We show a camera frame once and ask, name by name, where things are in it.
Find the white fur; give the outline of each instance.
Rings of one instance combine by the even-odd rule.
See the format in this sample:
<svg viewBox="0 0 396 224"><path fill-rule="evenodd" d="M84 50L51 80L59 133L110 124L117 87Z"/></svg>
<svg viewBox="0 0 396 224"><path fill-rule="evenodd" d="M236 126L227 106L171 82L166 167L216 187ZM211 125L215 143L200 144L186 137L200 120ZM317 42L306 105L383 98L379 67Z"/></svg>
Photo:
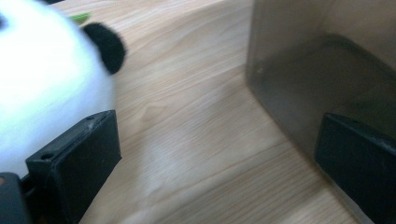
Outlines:
<svg viewBox="0 0 396 224"><path fill-rule="evenodd" d="M66 16L32 0L0 0L0 172L81 119L113 109L113 80L95 45Z"/></svg>

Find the black ear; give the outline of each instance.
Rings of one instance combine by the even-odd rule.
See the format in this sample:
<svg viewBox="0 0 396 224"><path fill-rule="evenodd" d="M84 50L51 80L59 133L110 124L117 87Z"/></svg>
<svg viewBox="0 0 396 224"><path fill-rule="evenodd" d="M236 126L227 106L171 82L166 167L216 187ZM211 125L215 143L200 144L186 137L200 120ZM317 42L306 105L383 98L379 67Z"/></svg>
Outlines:
<svg viewBox="0 0 396 224"><path fill-rule="evenodd" d="M85 34L96 44L107 70L111 74L117 73L125 58L125 47L116 33L100 23L84 26Z"/></svg>
<svg viewBox="0 0 396 224"><path fill-rule="evenodd" d="M6 19L4 19L2 17L2 15L0 14L0 31L6 27Z"/></svg>
<svg viewBox="0 0 396 224"><path fill-rule="evenodd" d="M62 2L63 0L44 0L44 2L46 2L47 4L54 4L54 3L58 3L58 2Z"/></svg>

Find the wooden surface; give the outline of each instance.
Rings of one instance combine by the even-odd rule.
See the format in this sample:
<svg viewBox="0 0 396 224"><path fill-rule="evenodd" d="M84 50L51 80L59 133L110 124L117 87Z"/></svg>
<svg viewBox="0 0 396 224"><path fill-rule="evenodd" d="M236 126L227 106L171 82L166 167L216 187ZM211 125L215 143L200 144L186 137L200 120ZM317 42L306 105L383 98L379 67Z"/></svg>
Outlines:
<svg viewBox="0 0 396 224"><path fill-rule="evenodd" d="M81 223L356 223L245 83L251 0L67 0L120 32L122 161Z"/></svg>

